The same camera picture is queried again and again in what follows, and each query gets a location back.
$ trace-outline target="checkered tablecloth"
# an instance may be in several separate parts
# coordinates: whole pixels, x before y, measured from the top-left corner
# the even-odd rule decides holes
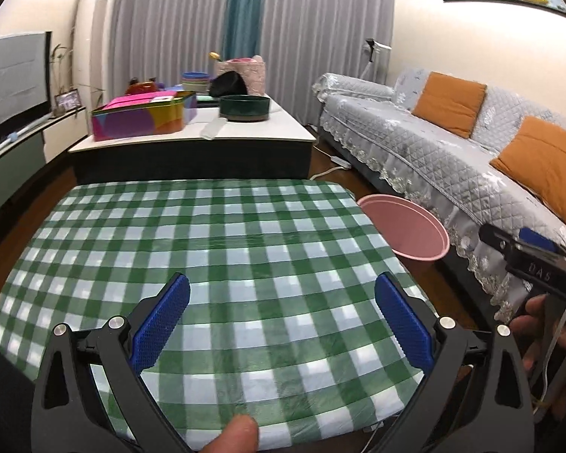
[[[277,448],[372,425],[421,378],[374,301],[395,273],[423,297],[351,195],[308,180],[79,186],[35,233],[0,294],[0,350],[35,379],[49,333],[95,328],[175,271],[191,302],[142,378],[192,448],[234,414]],[[101,396],[126,430],[100,367]]]

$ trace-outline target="sofa armrest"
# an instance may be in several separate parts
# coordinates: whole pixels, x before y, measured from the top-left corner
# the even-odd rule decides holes
[[[312,85],[312,91],[320,102],[325,102],[329,95],[346,95],[378,102],[392,100],[394,89],[372,81],[326,73],[317,83]]]

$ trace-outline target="orange cushion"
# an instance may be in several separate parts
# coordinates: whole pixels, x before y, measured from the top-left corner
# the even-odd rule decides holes
[[[566,224],[566,131],[527,116],[491,165],[538,195]]]
[[[486,85],[432,72],[413,115],[469,137],[484,101]]]

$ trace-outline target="rainbow colored box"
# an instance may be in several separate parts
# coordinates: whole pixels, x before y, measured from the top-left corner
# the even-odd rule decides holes
[[[181,131],[197,115],[194,92],[126,95],[92,111],[95,141]]]

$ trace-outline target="silver screw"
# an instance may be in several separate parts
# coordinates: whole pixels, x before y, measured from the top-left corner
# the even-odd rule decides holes
[[[507,325],[498,325],[497,332],[499,332],[499,335],[502,335],[503,337],[507,337],[509,334],[511,334],[511,330]]]
[[[65,324],[59,324],[55,327],[55,330],[53,330],[55,335],[63,335],[65,332],[67,332],[67,326]]]
[[[124,325],[124,317],[114,316],[109,320],[109,327],[111,328],[121,328]]]
[[[443,316],[440,319],[440,325],[443,328],[454,328],[455,327],[455,320],[453,320],[450,316]]]

